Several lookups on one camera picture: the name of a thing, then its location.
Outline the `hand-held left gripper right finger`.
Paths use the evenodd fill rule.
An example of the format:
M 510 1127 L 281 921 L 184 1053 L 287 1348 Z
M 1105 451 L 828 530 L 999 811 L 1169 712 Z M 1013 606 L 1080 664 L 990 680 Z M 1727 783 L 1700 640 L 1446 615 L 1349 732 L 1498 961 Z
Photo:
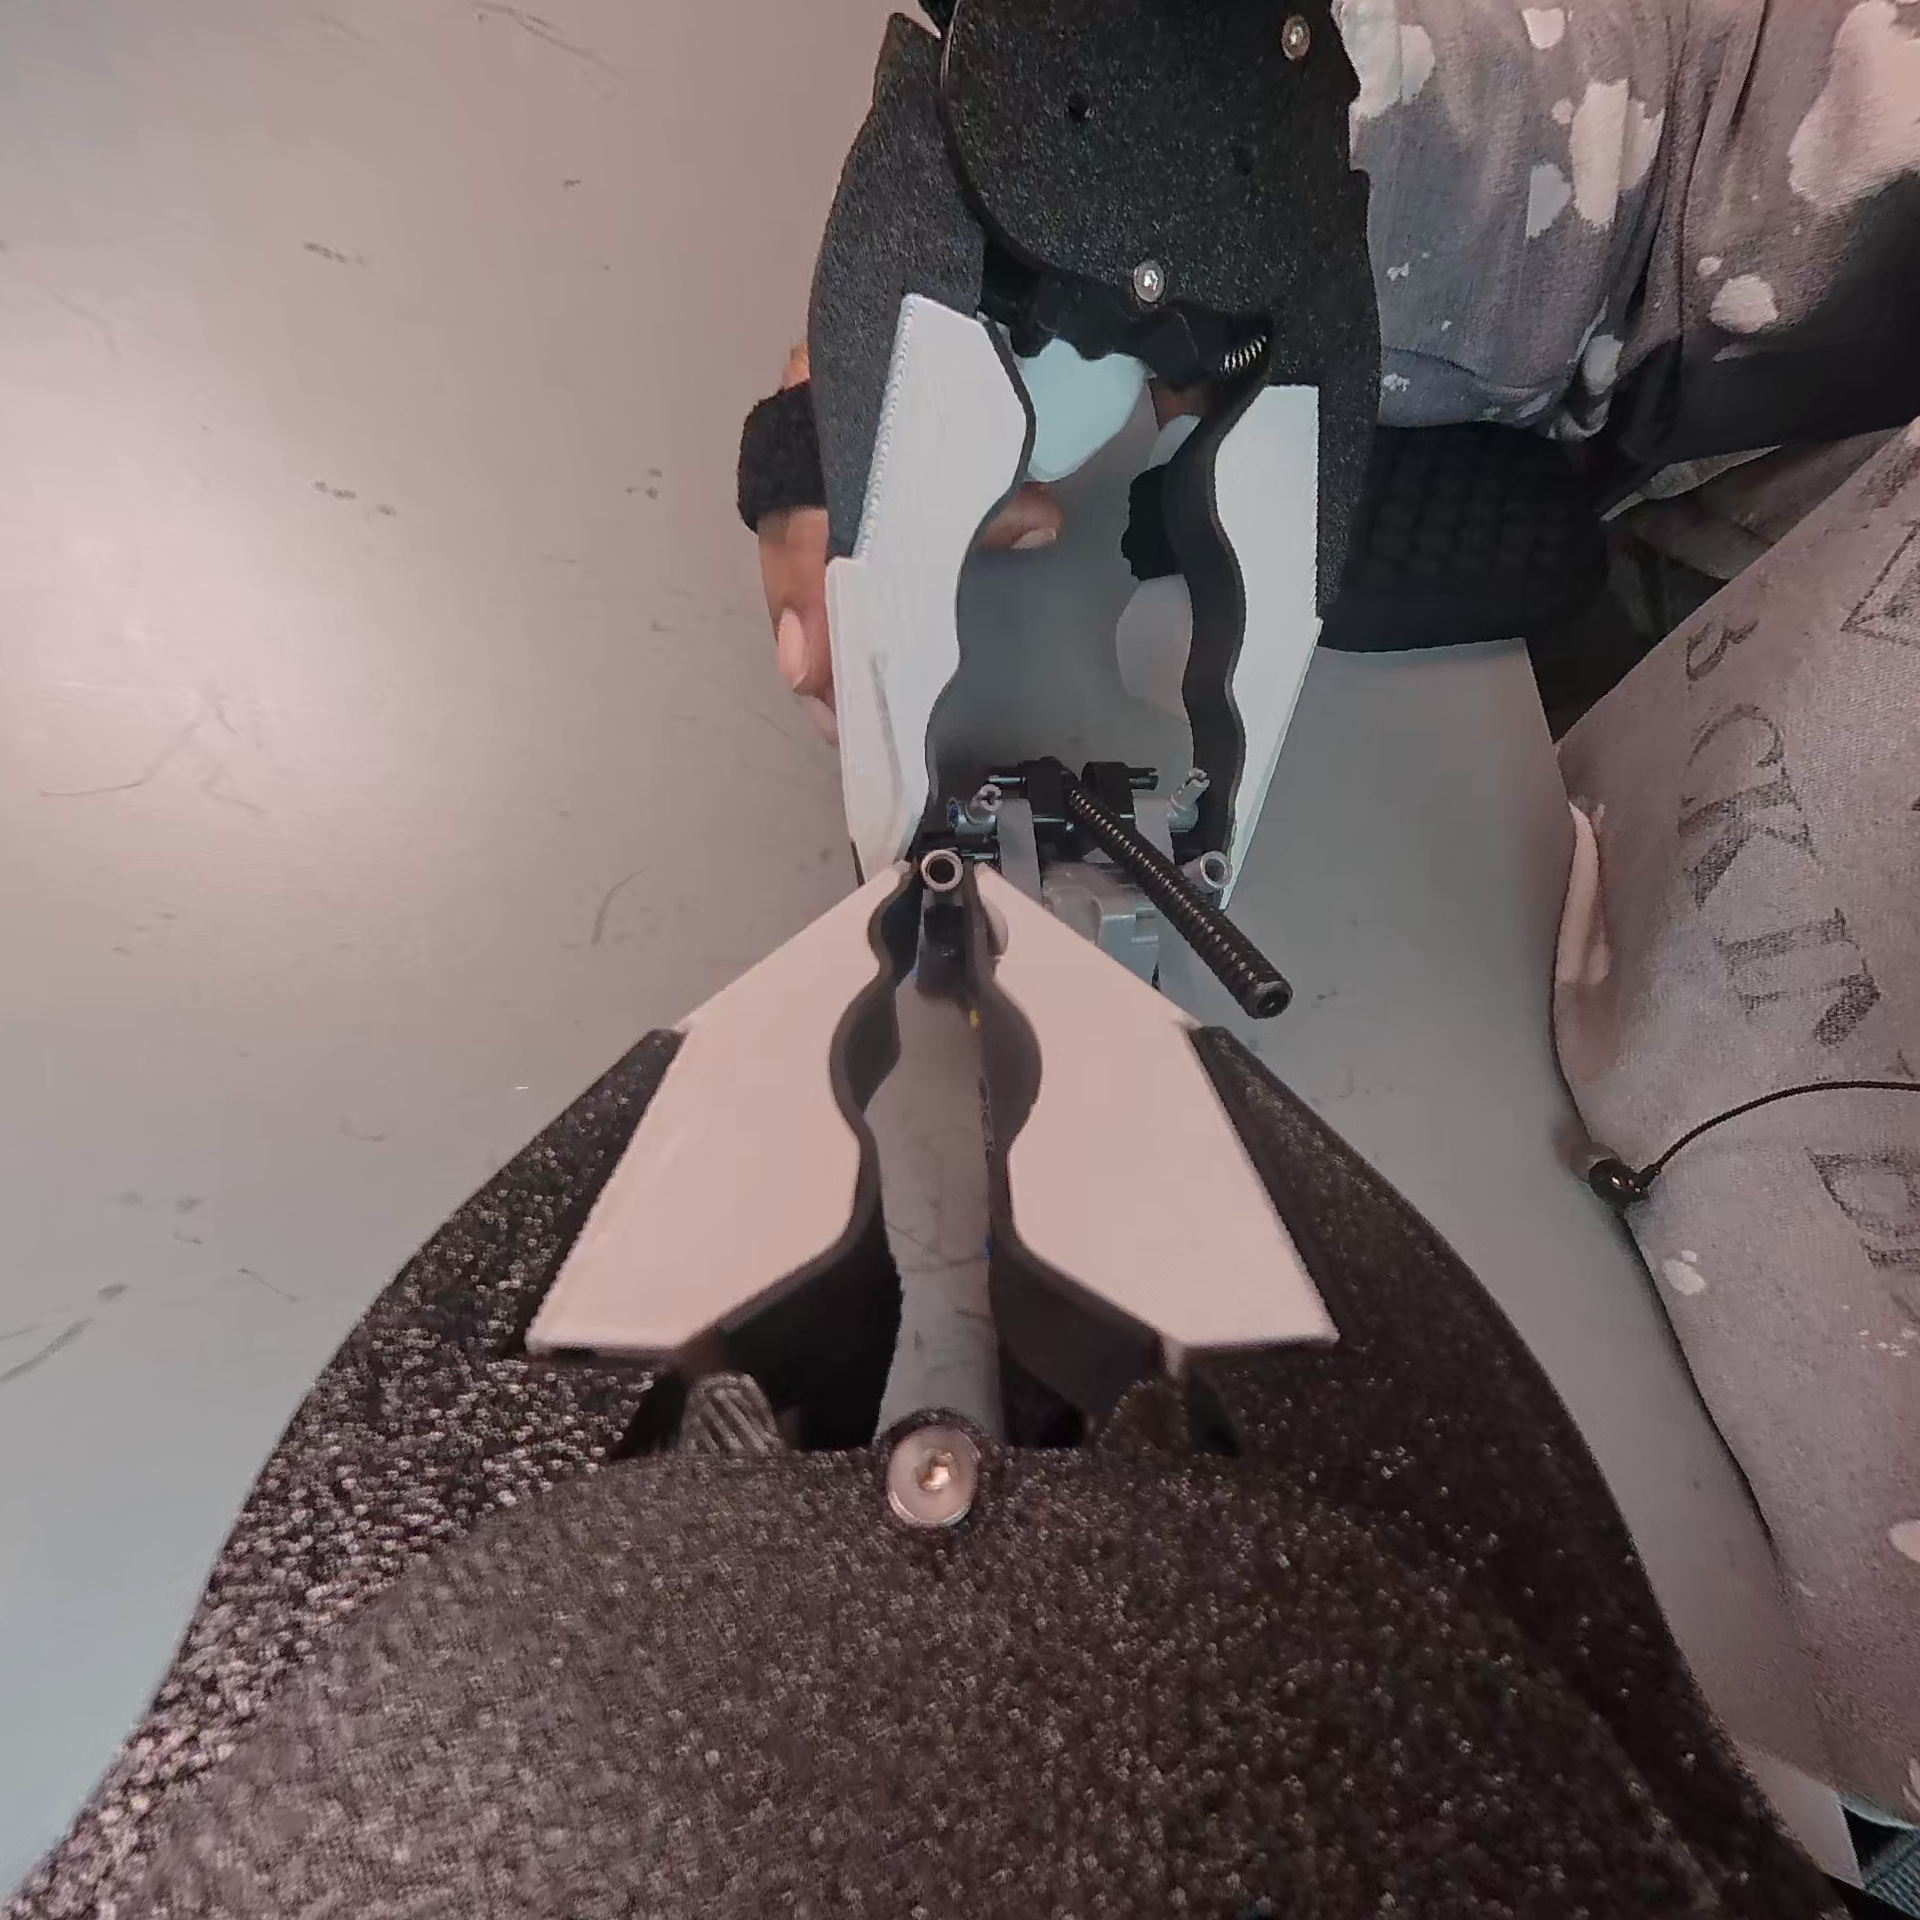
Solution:
M 999 1348 L 1096 1430 L 1142 1381 L 1333 1348 L 1200 1024 L 999 866 L 973 866 Z

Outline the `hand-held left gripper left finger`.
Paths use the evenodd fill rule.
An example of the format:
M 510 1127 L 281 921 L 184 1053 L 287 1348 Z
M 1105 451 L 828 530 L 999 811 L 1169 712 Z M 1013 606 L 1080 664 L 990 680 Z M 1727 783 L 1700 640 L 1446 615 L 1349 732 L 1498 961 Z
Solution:
M 672 1033 L 532 1304 L 525 1356 L 745 1374 L 800 1449 L 861 1449 L 906 1332 L 872 1101 L 926 883 L 882 866 Z

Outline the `grey black toy chassis model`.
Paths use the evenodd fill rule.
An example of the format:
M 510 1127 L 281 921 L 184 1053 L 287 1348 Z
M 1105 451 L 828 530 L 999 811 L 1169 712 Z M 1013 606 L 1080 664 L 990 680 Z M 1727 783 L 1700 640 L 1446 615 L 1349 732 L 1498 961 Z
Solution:
M 999 866 L 1017 898 L 1096 946 L 1142 985 L 1162 985 L 1169 939 L 1182 939 L 1248 1019 L 1285 1019 L 1278 961 L 1208 898 L 1189 866 L 1215 851 L 1200 835 L 1215 783 L 1189 768 L 1162 798 L 1162 768 L 1129 764 L 999 764 L 973 798 L 935 801 L 918 835 Z

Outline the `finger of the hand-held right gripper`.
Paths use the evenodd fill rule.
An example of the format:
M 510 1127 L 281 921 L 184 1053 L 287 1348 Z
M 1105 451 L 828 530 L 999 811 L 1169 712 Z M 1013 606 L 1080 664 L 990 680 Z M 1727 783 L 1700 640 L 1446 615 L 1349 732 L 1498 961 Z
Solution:
M 1200 851 L 1248 874 L 1248 851 L 1278 768 L 1278 738 L 1322 640 L 1313 505 L 1322 505 L 1313 383 L 1239 383 L 1182 444 L 1182 570 L 1192 606 L 1189 722 L 1208 778 Z
M 987 314 L 906 295 L 849 560 L 828 560 L 835 754 L 855 874 L 913 859 L 928 712 L 963 664 L 959 577 L 1017 491 L 1031 396 Z

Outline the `black mesh pad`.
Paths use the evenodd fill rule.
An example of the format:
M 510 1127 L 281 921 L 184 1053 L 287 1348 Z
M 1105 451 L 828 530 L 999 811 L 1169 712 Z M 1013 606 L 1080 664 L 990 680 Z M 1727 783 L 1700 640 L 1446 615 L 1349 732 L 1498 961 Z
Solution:
M 1328 653 L 1529 640 L 1605 596 L 1609 543 L 1561 444 L 1509 427 L 1375 427 Z

